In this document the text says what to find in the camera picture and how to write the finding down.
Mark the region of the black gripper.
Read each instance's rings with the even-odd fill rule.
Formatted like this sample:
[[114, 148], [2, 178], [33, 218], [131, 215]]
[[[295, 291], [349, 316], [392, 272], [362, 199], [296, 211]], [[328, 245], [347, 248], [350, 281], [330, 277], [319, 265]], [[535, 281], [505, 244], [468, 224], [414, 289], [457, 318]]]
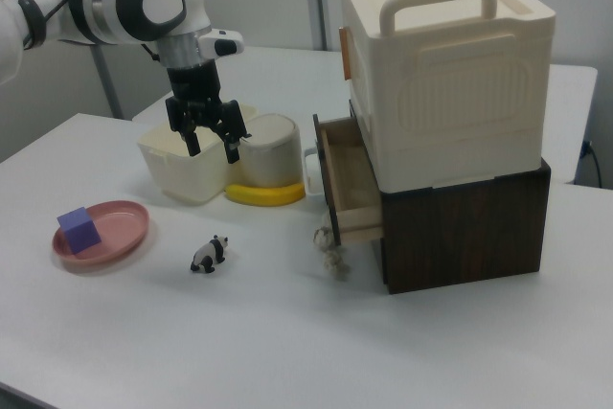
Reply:
[[214, 110], [211, 130], [221, 139], [229, 164], [239, 160], [240, 140], [250, 137], [239, 104], [236, 100], [221, 102], [220, 83], [214, 61], [190, 68], [169, 68], [172, 97], [166, 99], [170, 129], [178, 132], [186, 144], [190, 156], [200, 153], [195, 134], [196, 123], [188, 102], [203, 102], [207, 110]]

